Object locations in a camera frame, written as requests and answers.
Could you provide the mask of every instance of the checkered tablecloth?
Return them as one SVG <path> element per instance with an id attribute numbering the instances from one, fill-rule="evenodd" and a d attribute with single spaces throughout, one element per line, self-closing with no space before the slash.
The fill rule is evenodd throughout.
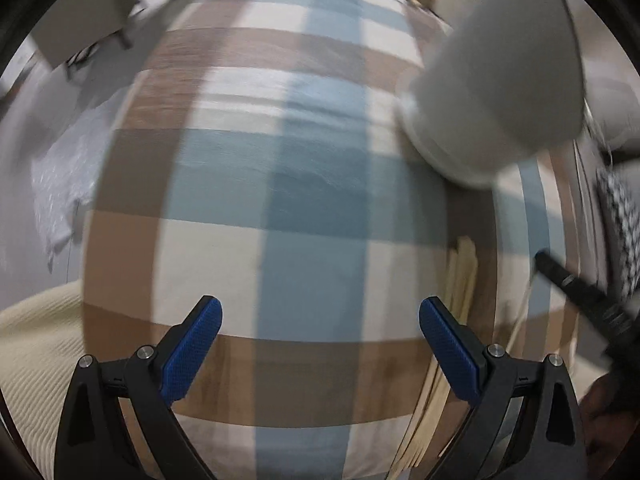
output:
<path id="1" fill-rule="evenodd" d="M 463 190 L 396 127 L 398 78 L 441 36 L 396 0 L 194 0 L 136 78 L 92 216 L 85 343 L 130 355 L 219 298 L 174 411 L 221 479 L 385 477 L 431 357 L 418 305 L 457 237 L 484 342 L 505 342 L 537 250 L 578 265 L 560 154 Z M 537 282 L 516 354 L 569 360 L 574 327 Z M 450 397 L 411 478 L 465 409 Z"/>

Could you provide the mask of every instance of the black object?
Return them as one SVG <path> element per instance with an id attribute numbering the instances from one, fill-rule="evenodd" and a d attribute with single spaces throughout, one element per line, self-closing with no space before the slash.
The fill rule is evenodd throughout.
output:
<path id="1" fill-rule="evenodd" d="M 574 276 L 548 252 L 540 251 L 534 259 L 535 268 L 560 288 L 601 336 L 609 343 L 605 354 L 613 360 L 611 379 L 614 393 L 604 413 L 631 412 L 640 418 L 640 330 L 638 324 L 616 300 L 596 286 Z M 606 480 L 637 478 L 640 474 L 640 426 L 636 429 L 613 466 Z"/>
<path id="2" fill-rule="evenodd" d="M 449 334 L 429 333 L 427 339 L 456 396 L 461 396 L 455 386 L 460 368 L 452 363 L 462 361 L 461 349 L 472 362 L 484 368 L 484 373 L 478 375 L 480 401 L 427 479 L 478 478 L 513 397 L 523 398 L 516 428 L 502 463 L 489 478 L 585 479 L 586 454 L 578 404 L 569 373 L 558 357 L 548 356 L 541 363 L 511 358 L 501 347 L 484 348 L 471 331 L 455 321 L 438 298 L 425 300 L 420 309 L 424 308 L 435 309 L 450 329 Z M 451 342 L 443 344 L 442 338 Z"/>
<path id="3" fill-rule="evenodd" d="M 198 324 L 209 313 L 212 315 L 204 327 L 207 344 L 203 347 L 203 331 Z M 222 322 L 220 303 L 203 296 L 157 347 L 143 346 L 128 359 L 106 363 L 99 363 L 93 356 L 82 357 L 62 409 L 54 478 L 152 480 L 142 469 L 127 432 L 118 401 L 123 397 L 131 400 L 149 449 L 166 480 L 215 480 L 170 409 L 171 402 L 180 395 L 175 395 L 172 384 L 168 390 L 166 387 L 177 381 L 182 395 L 186 392 L 218 333 L 218 320 Z M 196 337 L 190 337 L 193 330 L 200 330 Z M 175 367 L 176 354 L 184 363 L 178 363 L 179 368 L 172 369 L 168 376 L 168 368 Z"/>

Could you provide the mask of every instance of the tablecloth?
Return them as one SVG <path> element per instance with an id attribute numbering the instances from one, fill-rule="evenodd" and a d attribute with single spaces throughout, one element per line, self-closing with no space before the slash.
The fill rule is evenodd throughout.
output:
<path id="1" fill-rule="evenodd" d="M 459 236 L 478 253 L 469 326 L 485 343 L 506 342 L 537 250 L 578 268 L 562 153 L 465 190 L 398 129 L 398 78 L 442 36 L 397 0 L 194 0 L 136 77 L 90 225 L 84 341 L 121 358 L 220 299 L 220 335 L 173 406 L 219 478 L 385 477 L 431 357 L 418 305 Z M 569 362 L 565 306 L 536 281 L 514 354 Z M 449 397 L 406 478 L 465 410 Z"/>

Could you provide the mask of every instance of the cream ribbed fabric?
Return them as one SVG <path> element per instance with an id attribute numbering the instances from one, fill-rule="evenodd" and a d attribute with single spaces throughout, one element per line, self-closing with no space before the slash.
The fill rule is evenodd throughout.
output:
<path id="1" fill-rule="evenodd" d="M 0 312 L 0 387 L 33 461 L 53 479 L 66 389 L 83 354 L 81 282 L 67 283 Z"/>

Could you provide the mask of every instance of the bundle of chopsticks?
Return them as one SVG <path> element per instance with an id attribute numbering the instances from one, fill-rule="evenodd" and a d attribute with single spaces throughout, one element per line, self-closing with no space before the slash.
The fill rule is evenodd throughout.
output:
<path id="1" fill-rule="evenodd" d="M 458 239 L 449 250 L 444 305 L 461 324 L 466 324 L 478 276 L 476 246 L 468 237 Z M 417 466 L 431 443 L 444 410 L 450 386 L 435 357 L 431 358 L 420 397 L 404 438 L 396 452 L 387 480 L 396 480 L 405 469 Z"/>

